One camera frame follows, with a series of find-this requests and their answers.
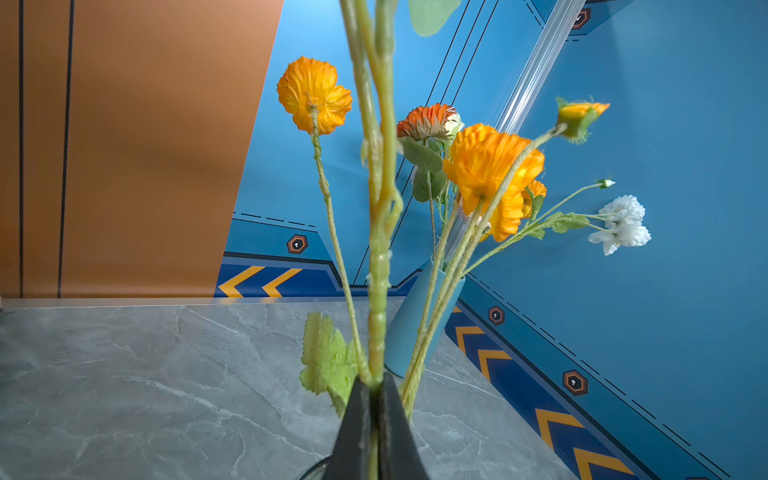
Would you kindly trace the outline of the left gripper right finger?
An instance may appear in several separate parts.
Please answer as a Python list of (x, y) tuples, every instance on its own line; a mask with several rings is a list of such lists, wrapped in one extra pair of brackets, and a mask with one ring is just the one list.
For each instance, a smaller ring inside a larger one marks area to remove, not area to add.
[(383, 480), (429, 480), (403, 408), (395, 377), (385, 371), (378, 393), (378, 470)]

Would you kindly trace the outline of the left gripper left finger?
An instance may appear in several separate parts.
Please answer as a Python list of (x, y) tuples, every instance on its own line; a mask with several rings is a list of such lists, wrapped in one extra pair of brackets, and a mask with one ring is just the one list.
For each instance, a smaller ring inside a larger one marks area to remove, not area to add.
[(370, 388), (357, 378), (322, 480), (369, 478), (373, 438)]

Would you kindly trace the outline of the orange gerbera daisy stem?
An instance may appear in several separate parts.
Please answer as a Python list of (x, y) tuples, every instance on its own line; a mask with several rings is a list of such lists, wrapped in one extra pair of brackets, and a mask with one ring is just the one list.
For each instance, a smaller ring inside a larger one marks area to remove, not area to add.
[(443, 170), (443, 161), (464, 123), (451, 105), (436, 103), (411, 110), (397, 124), (401, 153), (411, 163), (412, 196), (429, 207), (429, 221), (433, 251), (437, 248), (437, 223), (444, 225), (445, 209), (455, 196)]

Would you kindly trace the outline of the clear glass vase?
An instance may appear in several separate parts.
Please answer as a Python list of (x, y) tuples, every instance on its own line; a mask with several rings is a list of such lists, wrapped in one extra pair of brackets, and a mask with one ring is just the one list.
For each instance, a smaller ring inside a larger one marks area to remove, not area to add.
[(331, 461), (330, 457), (319, 460), (297, 477), (297, 480), (322, 480)]

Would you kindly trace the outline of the white pink peony stem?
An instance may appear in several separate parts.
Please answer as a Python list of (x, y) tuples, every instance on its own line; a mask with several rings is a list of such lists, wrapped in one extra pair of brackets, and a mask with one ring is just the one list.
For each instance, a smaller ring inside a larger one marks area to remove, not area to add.
[(561, 210), (562, 206), (581, 193), (595, 189), (610, 189), (615, 184), (616, 182), (611, 178), (600, 179), (574, 191), (544, 213), (539, 211), (536, 218), (525, 219), (521, 230), (507, 240), (503, 240), (499, 246), (468, 266), (464, 273), (470, 273), (492, 256), (501, 253), (524, 238), (543, 239), (549, 231), (565, 234), (573, 230), (589, 228), (592, 232), (588, 241), (591, 244), (601, 245), (605, 256), (614, 254), (622, 247), (633, 248), (647, 245), (652, 236), (643, 224), (646, 209), (634, 195), (619, 196), (602, 206), (594, 214), (566, 213)]

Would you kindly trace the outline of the teal ceramic vase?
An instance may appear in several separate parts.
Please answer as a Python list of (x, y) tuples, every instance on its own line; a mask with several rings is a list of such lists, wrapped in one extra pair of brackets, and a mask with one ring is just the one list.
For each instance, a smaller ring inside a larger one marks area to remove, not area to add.
[[(427, 298), (432, 267), (433, 264), (431, 261), (424, 264), (424, 268), (418, 277), (416, 277), (415, 283), (387, 327), (384, 364), (395, 376), (400, 378), (405, 377), (413, 356), (424, 304)], [(435, 310), (439, 290), (444, 283), (444, 280), (445, 273), (440, 271), (438, 273), (435, 292), (430, 304), (427, 327), (429, 327), (429, 320), (433, 310)], [(425, 363), (430, 359), (437, 346), (440, 335), (444, 333), (445, 326), (457, 304), (465, 281), (466, 278), (464, 277), (457, 283), (457, 288), (452, 294), (448, 306), (439, 321), (437, 331), (428, 349)]]

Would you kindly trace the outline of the yellow orange poppy stem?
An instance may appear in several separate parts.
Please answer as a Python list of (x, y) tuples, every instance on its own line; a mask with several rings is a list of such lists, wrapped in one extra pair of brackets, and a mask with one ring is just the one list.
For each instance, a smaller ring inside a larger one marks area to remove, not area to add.
[(538, 180), (533, 180), (523, 191), (523, 219), (536, 218), (547, 195), (546, 186)]

